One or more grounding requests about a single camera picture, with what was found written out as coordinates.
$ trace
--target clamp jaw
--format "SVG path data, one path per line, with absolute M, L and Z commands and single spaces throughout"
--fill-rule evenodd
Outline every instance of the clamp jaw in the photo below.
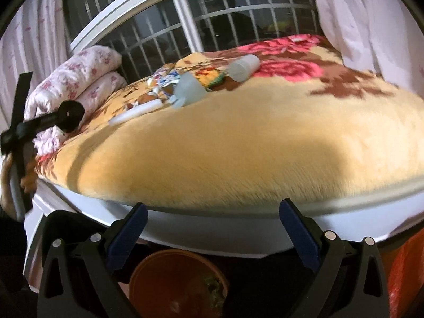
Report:
M 290 318 L 389 318 L 385 272 L 374 239 L 351 242 L 322 231 L 288 198 L 279 216 L 303 265 L 315 274 Z
M 76 244 L 55 240 L 43 268 L 37 316 L 140 318 L 112 274 L 124 266 L 147 220 L 146 206 L 137 203 L 103 235 Z

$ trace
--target bed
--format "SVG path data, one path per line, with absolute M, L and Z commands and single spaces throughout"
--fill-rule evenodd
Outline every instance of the bed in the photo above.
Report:
M 276 215 L 285 197 L 351 240 L 383 240 L 421 220 L 419 96 L 345 67 L 314 35 L 195 53 L 170 66 L 209 86 L 247 53 L 261 67 L 245 83 L 226 77 L 202 101 L 110 127 L 129 105 L 151 99 L 148 78 L 120 89 L 39 158 L 40 175 L 74 205 L 84 201 L 81 210 L 141 201 L 155 221 L 146 239 L 209 253 L 289 247 Z

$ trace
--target white tube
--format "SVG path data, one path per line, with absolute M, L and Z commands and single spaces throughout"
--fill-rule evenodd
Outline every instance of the white tube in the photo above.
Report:
M 121 113 L 120 115 L 112 117 L 108 121 L 108 123 L 110 126 L 118 125 L 126 121 L 129 121 L 135 117 L 145 115 L 146 113 L 155 111 L 161 107 L 163 107 L 163 103 L 160 99 L 151 100 L 151 101 L 148 101 L 147 103 L 138 105 L 135 108 L 125 111 Z

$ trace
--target blue clamp pad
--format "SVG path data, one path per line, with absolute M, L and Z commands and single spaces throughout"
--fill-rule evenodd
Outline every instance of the blue clamp pad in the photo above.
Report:
M 321 266 L 323 231 L 313 219 L 304 217 L 288 198 L 280 203 L 279 217 L 303 265 L 317 273 Z
M 147 224 L 149 212 L 142 203 L 137 203 L 124 220 L 115 221 L 105 239 L 106 268 L 110 271 L 122 269 Z

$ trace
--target folded quilt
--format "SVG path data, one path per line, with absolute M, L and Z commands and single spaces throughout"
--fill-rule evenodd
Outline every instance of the folded quilt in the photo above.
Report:
M 116 70 L 121 55 L 107 46 L 92 46 L 62 63 L 29 95 L 25 119 L 55 111 L 65 100 L 75 100 L 97 79 Z
M 126 86 L 126 84 L 127 82 L 122 76 L 116 72 L 110 72 L 96 80 L 80 94 L 75 100 L 82 104 L 85 113 L 79 128 L 113 92 Z M 43 156 L 56 151 L 69 136 L 70 134 L 64 133 L 56 126 L 39 133 L 34 140 L 34 145 L 38 150 L 37 154 Z

